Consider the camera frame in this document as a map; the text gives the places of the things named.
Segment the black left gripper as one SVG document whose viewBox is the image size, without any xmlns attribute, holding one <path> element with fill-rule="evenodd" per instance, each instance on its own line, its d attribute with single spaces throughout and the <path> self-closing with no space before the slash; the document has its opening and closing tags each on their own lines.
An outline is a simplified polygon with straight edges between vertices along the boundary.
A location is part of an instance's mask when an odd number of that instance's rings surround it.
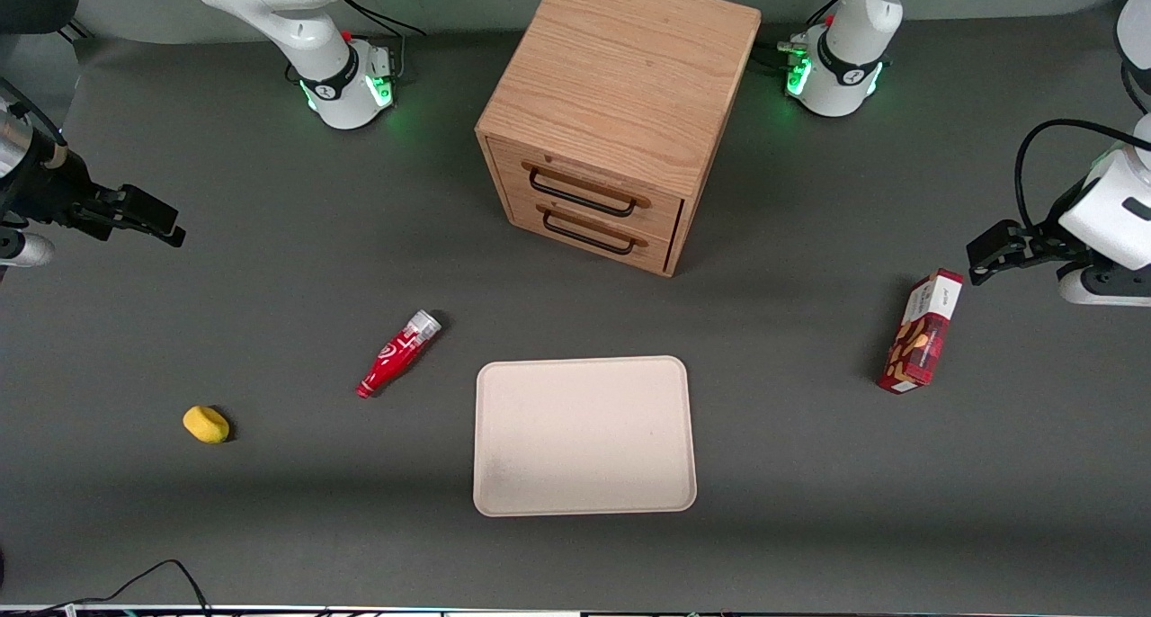
<svg viewBox="0 0 1151 617">
<path fill-rule="evenodd" d="M 988 231 L 967 243 L 968 271 L 973 285 L 983 285 L 997 273 L 1026 269 L 1047 262 L 1069 264 L 1070 267 L 1089 267 L 1093 264 L 1093 251 L 1083 239 L 1076 238 L 1059 223 L 1065 212 L 1080 201 L 1085 192 L 1085 178 L 1055 198 L 1047 218 L 1035 222 L 1026 208 L 1026 227 L 1015 220 L 999 220 Z"/>
</svg>

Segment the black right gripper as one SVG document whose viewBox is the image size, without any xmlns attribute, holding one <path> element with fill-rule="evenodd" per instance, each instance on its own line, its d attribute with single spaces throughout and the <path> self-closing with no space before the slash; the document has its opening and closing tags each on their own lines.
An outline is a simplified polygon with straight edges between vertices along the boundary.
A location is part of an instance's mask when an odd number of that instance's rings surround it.
<svg viewBox="0 0 1151 617">
<path fill-rule="evenodd" d="M 112 231 L 134 230 L 171 247 L 183 245 L 186 233 L 176 224 L 176 208 L 139 186 L 122 185 L 119 214 L 115 191 L 98 185 L 82 158 L 39 130 L 23 140 L 3 140 L 3 148 L 20 154 L 3 169 L 3 223 L 20 228 L 29 222 L 55 223 L 102 243 Z"/>
</svg>

